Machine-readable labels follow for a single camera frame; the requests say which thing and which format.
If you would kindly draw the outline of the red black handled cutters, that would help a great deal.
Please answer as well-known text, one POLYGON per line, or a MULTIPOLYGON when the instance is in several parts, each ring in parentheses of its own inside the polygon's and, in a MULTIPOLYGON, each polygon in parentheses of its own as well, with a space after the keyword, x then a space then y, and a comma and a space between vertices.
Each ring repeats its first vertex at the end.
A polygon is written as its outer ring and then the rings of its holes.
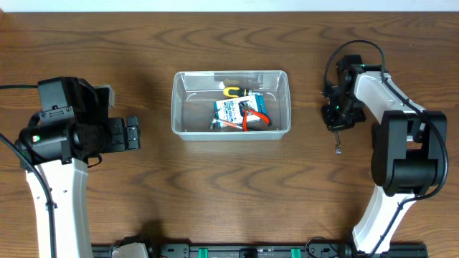
POLYGON ((255 116, 255 117, 261 119, 262 121, 264 121, 266 123, 267 126, 271 126, 272 125, 272 120, 269 118, 268 115, 266 115, 265 113, 261 113, 261 112, 258 112, 256 110, 254 110, 246 102, 240 102, 239 106, 240 106, 240 108, 242 109, 242 112, 243 112, 242 129, 245 132, 249 131, 249 128, 247 126, 247 123, 248 123, 247 119, 248 119, 249 116, 255 116))

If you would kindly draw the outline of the silver offset ring wrench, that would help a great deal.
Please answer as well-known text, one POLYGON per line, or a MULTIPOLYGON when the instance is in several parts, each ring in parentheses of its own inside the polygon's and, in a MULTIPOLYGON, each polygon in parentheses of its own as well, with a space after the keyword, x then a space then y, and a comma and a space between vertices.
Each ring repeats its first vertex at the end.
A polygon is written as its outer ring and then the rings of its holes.
POLYGON ((336 154, 337 155, 341 155, 342 154, 342 149, 341 149, 341 140, 340 140, 340 137, 339 137, 339 132, 338 131, 334 131, 333 134, 334 134, 335 139, 336 139, 336 154))

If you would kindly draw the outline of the blue white small box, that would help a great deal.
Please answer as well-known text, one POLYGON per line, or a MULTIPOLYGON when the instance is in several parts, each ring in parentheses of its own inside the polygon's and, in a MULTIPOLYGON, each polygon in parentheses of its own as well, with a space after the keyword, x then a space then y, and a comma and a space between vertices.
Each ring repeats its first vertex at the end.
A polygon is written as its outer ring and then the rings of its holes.
POLYGON ((214 102, 214 109, 217 111, 217 117, 231 123, 241 124, 243 120, 243 111, 239 106, 241 102, 245 102, 255 111, 264 114, 268 113, 265 107, 264 97, 261 95, 252 95, 214 102))

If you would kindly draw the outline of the yellow black stubby screwdriver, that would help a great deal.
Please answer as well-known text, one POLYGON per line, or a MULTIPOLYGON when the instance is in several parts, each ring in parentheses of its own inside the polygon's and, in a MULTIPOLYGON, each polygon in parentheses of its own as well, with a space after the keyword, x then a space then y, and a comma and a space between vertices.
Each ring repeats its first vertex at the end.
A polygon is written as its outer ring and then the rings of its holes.
POLYGON ((229 86, 223 89, 223 94, 226 97, 246 97, 252 95, 262 95, 261 92, 257 92, 251 89, 243 88, 243 87, 236 87, 236 86, 229 86))

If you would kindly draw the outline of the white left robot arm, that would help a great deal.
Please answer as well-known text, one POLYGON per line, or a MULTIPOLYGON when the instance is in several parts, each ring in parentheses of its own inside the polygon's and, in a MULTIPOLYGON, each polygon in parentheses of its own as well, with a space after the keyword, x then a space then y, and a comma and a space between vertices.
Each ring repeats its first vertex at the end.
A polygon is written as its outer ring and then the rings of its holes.
POLYGON ((89 159, 140 147, 138 118, 31 117, 16 142, 33 165, 26 180, 34 198, 40 257, 92 257, 86 188, 89 159))

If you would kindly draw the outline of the black orange telescopic pickup tool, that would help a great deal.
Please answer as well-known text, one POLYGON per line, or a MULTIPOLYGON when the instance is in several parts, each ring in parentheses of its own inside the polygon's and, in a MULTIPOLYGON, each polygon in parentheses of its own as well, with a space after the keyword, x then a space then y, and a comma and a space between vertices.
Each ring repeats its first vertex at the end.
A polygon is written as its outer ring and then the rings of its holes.
POLYGON ((259 128, 249 127, 248 125, 244 127, 242 123, 237 124, 237 123, 232 123, 228 120, 223 120, 218 117, 217 112, 214 112, 214 114, 211 116, 209 129, 214 130, 219 124, 223 124, 231 128, 236 128, 236 129, 243 130, 243 131, 260 131, 259 128))

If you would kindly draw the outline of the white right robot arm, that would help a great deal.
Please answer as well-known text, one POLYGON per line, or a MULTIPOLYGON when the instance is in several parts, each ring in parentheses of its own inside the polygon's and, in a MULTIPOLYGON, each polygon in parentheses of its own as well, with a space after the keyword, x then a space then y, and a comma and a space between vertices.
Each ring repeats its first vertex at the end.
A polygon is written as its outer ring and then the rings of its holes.
POLYGON ((401 220, 418 201, 442 189, 448 176, 445 146, 447 118, 427 111, 408 98, 383 66, 340 61, 337 85, 326 83, 324 123, 337 133, 366 120, 373 128, 371 174, 375 184, 364 215, 351 231, 353 256, 381 256, 401 220))

